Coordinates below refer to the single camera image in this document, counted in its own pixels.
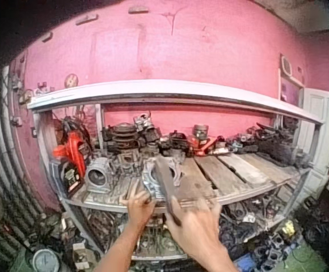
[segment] ceiling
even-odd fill
[[[329,29],[327,0],[254,0],[254,2],[275,13],[300,33]]]

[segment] red chainsaw part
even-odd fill
[[[80,138],[80,134],[76,131],[70,131],[68,133],[68,142],[66,144],[62,144],[57,146],[53,150],[53,155],[55,157],[65,156],[68,157],[71,162],[73,162],[79,171],[80,177],[85,176],[85,161],[84,156],[79,151],[80,145],[82,145],[84,141]]]

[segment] machine part pile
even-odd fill
[[[104,252],[108,251],[120,234],[118,226],[122,218],[118,216],[119,214],[99,210],[90,210],[87,216],[88,224]]]

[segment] white door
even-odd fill
[[[303,108],[320,117],[324,124],[319,132],[319,139],[312,161],[313,169],[307,176],[303,196],[318,197],[329,178],[329,92],[303,89]],[[314,124],[301,122],[297,145],[304,152],[309,152],[314,133]]]

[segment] wooden plank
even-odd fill
[[[195,161],[224,195],[236,194],[250,188],[215,157],[195,157]]]
[[[246,160],[248,163],[264,172],[275,183],[280,183],[289,179],[298,182],[298,179],[304,173],[309,171],[308,168],[297,169],[294,166],[280,167],[266,159],[261,158],[260,156],[257,156],[256,154],[243,154],[239,156],[243,160]]]
[[[216,196],[211,183],[204,177],[193,158],[186,158],[181,165],[183,177],[175,195],[178,200],[195,200],[200,197],[213,198]]]
[[[271,178],[275,183],[281,183],[285,180],[291,179],[293,176],[287,171],[286,168],[294,168],[294,167],[280,167],[268,160],[265,160],[255,154],[243,154],[239,155],[240,158],[247,161],[264,174],[266,174],[269,178]]]
[[[218,159],[225,163],[227,167],[233,169],[238,177],[253,188],[260,187],[272,181],[266,174],[236,154],[219,156]]]

